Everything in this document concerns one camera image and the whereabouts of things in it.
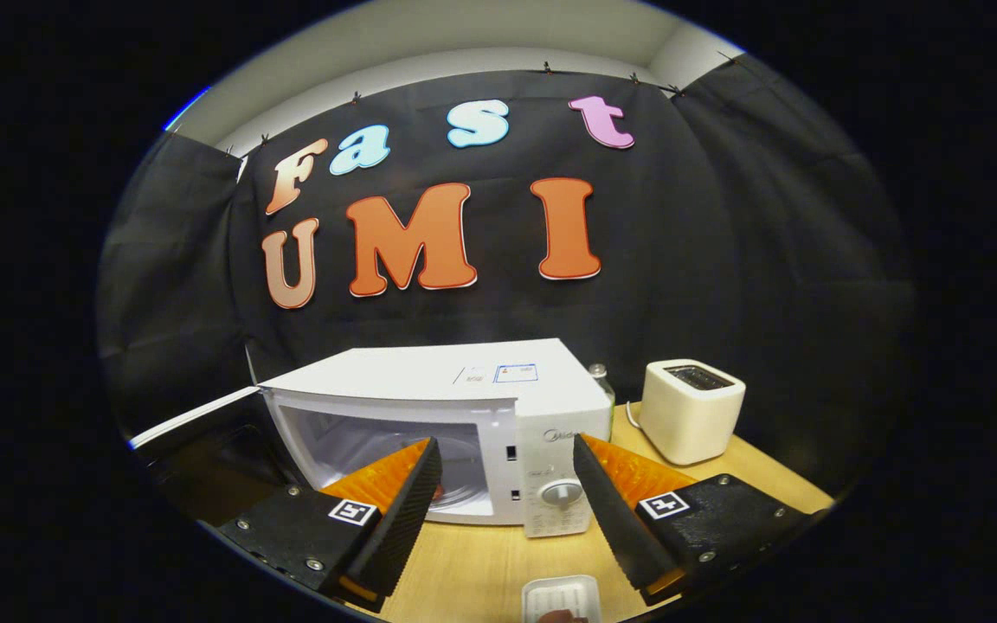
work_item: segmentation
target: sticker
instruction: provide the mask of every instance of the sticker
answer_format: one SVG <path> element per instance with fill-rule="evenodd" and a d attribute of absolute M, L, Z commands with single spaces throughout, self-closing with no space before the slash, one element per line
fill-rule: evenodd
<path fill-rule="evenodd" d="M 329 517 L 338 521 L 364 525 L 368 523 L 368 519 L 375 512 L 375 505 L 364 504 L 363 502 L 353 500 L 341 500 L 340 504 L 333 506 L 333 510 L 329 511 Z"/>
<path fill-rule="evenodd" d="M 456 375 L 453 385 L 484 385 L 491 382 L 491 368 L 486 366 L 468 366 Z"/>
<path fill-rule="evenodd" d="M 664 519 L 669 514 L 684 512 L 691 508 L 687 502 L 682 500 L 680 496 L 677 496 L 675 491 L 669 491 L 648 500 L 641 500 L 640 505 L 645 506 L 645 510 L 648 511 L 650 516 L 653 516 L 653 519 Z"/>
<path fill-rule="evenodd" d="M 537 380 L 536 363 L 499 366 L 495 371 L 495 382 L 527 382 L 527 380 Z"/>

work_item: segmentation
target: white microwave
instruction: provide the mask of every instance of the white microwave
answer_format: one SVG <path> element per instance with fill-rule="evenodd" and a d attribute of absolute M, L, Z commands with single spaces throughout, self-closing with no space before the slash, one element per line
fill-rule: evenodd
<path fill-rule="evenodd" d="M 427 520 L 521 524 L 526 536 L 590 526 L 571 445 L 609 439 L 613 405 L 561 340 L 355 348 L 233 396 L 255 391 L 312 488 L 435 437 L 443 476 Z"/>

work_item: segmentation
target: wooden table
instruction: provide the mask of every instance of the wooden table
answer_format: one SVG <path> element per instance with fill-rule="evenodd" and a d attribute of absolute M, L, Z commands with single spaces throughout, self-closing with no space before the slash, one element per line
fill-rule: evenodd
<path fill-rule="evenodd" d="M 640 413 L 639 402 L 630 407 L 634 415 Z M 614 410 L 611 441 L 665 462 L 648 438 L 627 421 L 625 405 Z M 675 469 L 698 480 L 733 474 L 806 513 L 833 504 L 818 486 L 736 435 L 723 456 Z M 521 525 L 426 522 L 395 595 L 384 602 L 377 616 L 392 623 L 521 623 L 522 586 L 541 577 L 561 575 L 590 575 L 598 581 L 604 623 L 653 610 L 630 587 L 594 519 L 582 535 L 543 539 L 526 539 Z M 656 607 L 676 599 L 678 596 Z"/>

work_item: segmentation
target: pink letter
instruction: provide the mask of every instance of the pink letter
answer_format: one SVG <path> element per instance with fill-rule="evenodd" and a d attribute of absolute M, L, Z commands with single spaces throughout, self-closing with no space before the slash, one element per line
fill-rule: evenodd
<path fill-rule="evenodd" d="M 613 106 L 606 106 L 598 95 L 590 95 L 589 98 L 581 100 L 571 100 L 569 109 L 582 112 L 582 122 L 587 126 L 590 137 L 596 139 L 602 145 L 614 147 L 616 150 L 625 150 L 634 146 L 633 134 L 621 134 L 614 128 L 614 120 L 624 118 L 625 113 L 621 109 Z"/>

